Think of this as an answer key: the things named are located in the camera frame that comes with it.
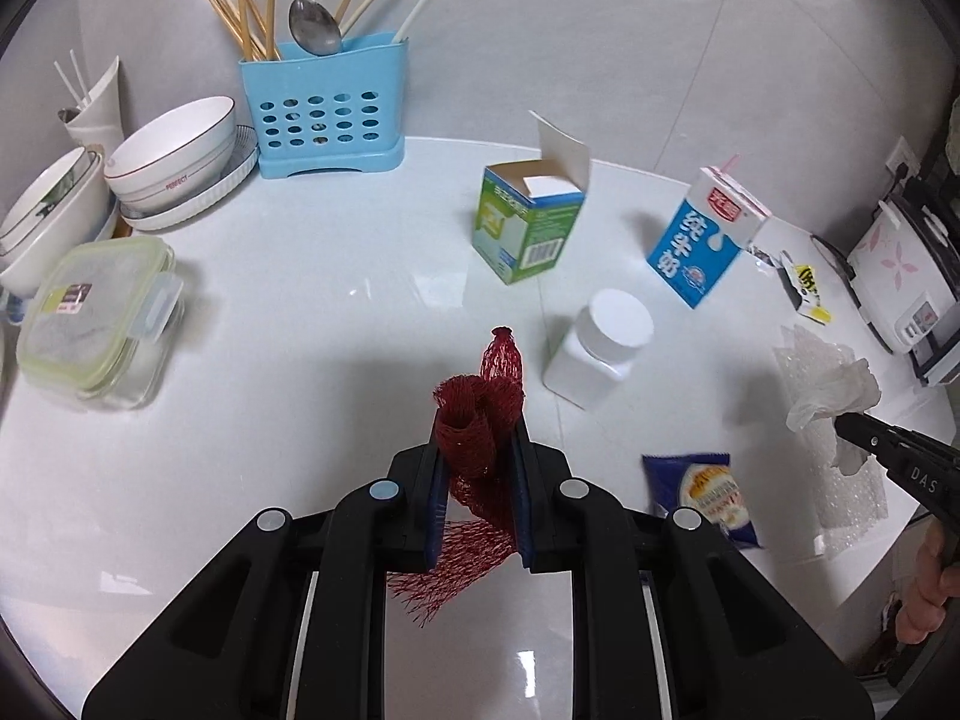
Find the person's right hand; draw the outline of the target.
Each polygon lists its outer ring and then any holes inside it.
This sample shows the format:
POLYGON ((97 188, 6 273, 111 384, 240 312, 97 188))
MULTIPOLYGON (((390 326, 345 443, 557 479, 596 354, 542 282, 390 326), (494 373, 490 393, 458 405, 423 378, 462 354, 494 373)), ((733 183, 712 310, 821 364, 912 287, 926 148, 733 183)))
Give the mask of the person's right hand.
POLYGON ((914 563, 914 577, 895 619, 896 640, 923 644, 946 621, 947 601, 958 596, 958 567, 947 566, 946 530, 939 520, 926 528, 914 563))

